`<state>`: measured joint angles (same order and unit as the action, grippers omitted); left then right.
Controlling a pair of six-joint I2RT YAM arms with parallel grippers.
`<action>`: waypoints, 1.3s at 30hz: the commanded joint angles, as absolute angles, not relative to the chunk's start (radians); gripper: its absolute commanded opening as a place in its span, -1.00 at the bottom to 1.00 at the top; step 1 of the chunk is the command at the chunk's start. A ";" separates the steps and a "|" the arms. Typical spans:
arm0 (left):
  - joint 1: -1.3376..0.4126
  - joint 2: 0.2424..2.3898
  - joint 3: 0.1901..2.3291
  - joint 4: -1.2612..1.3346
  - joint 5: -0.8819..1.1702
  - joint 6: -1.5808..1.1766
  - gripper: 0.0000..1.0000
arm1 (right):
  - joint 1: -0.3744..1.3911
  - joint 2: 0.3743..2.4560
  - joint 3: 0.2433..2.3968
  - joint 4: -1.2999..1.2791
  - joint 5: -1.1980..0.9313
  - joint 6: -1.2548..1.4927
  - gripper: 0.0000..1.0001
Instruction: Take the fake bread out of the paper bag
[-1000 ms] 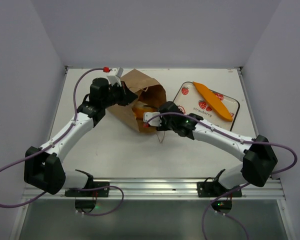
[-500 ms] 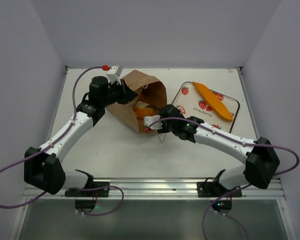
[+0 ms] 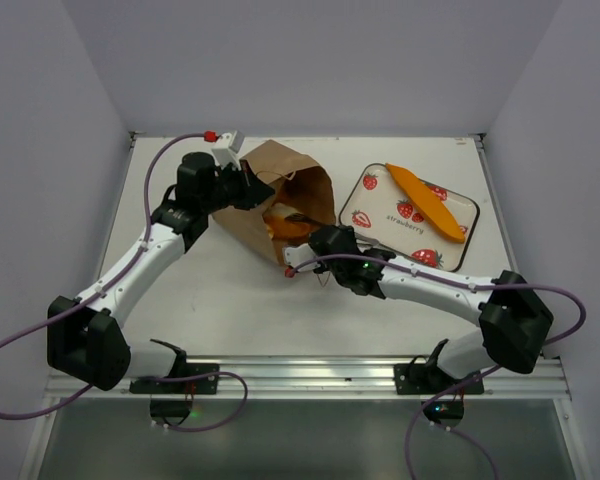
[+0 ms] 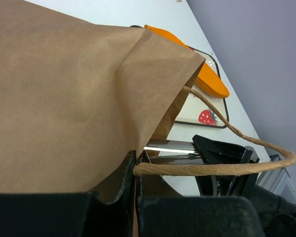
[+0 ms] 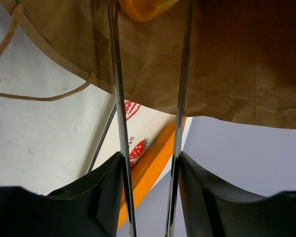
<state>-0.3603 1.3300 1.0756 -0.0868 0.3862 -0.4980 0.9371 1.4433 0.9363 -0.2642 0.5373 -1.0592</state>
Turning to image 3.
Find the round orange fake bread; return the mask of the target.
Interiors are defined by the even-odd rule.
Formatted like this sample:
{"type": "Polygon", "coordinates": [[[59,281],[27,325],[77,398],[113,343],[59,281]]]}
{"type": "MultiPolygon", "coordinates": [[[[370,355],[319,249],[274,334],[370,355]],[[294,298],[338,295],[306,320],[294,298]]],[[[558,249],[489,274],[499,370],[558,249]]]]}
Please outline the round orange fake bread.
{"type": "Polygon", "coordinates": [[[269,237],[272,240],[293,240],[308,236],[312,225],[304,220],[294,219],[296,214],[300,214],[300,211],[280,202],[267,209],[262,218],[269,237]]]}

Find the brown paper bag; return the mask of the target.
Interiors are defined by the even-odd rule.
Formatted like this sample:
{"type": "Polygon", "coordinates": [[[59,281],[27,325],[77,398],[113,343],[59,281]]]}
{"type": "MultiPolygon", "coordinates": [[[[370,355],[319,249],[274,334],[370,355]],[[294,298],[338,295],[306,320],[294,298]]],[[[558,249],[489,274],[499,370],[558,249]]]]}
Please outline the brown paper bag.
{"type": "Polygon", "coordinates": [[[253,210],[227,207],[212,215],[214,221],[243,246],[265,260],[284,267],[282,249],[299,246],[311,233],[293,240],[272,240],[262,218],[275,203],[284,203],[311,219],[336,223],[333,185],[327,171],[311,156],[300,153],[274,140],[267,140],[248,152],[244,158],[258,178],[275,190],[275,194],[253,210]]]}

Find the long orange fake baguette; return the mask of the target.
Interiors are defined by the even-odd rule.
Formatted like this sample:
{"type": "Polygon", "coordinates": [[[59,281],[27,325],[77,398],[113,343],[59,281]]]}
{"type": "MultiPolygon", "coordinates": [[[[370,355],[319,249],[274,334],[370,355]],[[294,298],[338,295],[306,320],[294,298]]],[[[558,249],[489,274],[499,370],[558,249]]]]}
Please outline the long orange fake baguette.
{"type": "Polygon", "coordinates": [[[412,201],[423,218],[447,241],[462,244],[465,234],[444,203],[410,170],[385,164],[394,183],[412,201]]]}

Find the metal tongs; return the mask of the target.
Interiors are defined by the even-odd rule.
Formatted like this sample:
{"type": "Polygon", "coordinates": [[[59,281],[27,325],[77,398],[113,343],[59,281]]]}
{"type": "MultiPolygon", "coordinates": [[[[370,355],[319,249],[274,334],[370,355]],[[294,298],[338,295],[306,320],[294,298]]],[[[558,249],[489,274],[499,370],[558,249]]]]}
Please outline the metal tongs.
{"type": "MultiPolygon", "coordinates": [[[[290,215],[287,215],[285,217],[285,219],[289,222],[303,222],[303,223],[307,223],[313,226],[318,226],[318,227],[323,227],[325,226],[325,223],[311,219],[310,217],[302,214],[302,213],[293,213],[290,215]]],[[[379,246],[380,242],[377,239],[373,239],[367,236],[364,236],[362,234],[359,233],[355,233],[355,238],[359,241],[359,242],[363,242],[365,244],[371,245],[371,246],[379,246]]]]}

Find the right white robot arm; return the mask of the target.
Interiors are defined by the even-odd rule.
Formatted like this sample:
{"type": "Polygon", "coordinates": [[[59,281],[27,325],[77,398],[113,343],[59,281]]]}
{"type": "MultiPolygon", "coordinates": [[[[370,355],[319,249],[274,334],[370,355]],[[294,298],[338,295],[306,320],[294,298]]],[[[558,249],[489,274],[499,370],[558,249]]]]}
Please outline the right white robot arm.
{"type": "Polygon", "coordinates": [[[424,362],[406,367],[406,381],[420,392],[448,392],[493,367],[534,370],[553,315],[521,275],[504,270],[496,278],[463,277],[382,248],[361,250],[350,227],[321,227],[308,245],[319,269],[359,296],[422,304],[473,325],[460,338],[441,340],[424,362]]]}

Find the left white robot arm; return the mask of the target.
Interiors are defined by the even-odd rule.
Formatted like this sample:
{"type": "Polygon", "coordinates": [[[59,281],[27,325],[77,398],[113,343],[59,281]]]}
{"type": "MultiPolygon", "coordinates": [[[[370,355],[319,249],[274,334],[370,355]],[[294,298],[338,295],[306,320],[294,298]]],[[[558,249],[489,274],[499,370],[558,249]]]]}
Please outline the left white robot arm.
{"type": "Polygon", "coordinates": [[[49,366],[103,391],[124,378],[154,381],[169,393],[181,390],[188,379],[185,351],[159,340],[131,345],[125,322],[155,281],[206,231],[211,214],[227,207],[249,211],[274,193],[245,160],[221,167],[209,154],[185,155],[175,184],[150,212],[135,244],[75,298],[59,296],[51,303],[49,366]]]}

